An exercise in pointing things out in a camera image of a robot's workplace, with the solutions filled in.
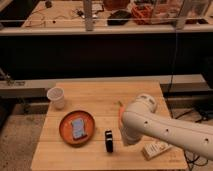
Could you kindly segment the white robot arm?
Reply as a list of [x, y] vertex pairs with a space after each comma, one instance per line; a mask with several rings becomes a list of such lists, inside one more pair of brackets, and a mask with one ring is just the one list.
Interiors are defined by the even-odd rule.
[[213, 161], [213, 126], [160, 116], [156, 100], [138, 95], [120, 116], [125, 145], [138, 143], [143, 135], [160, 139]]

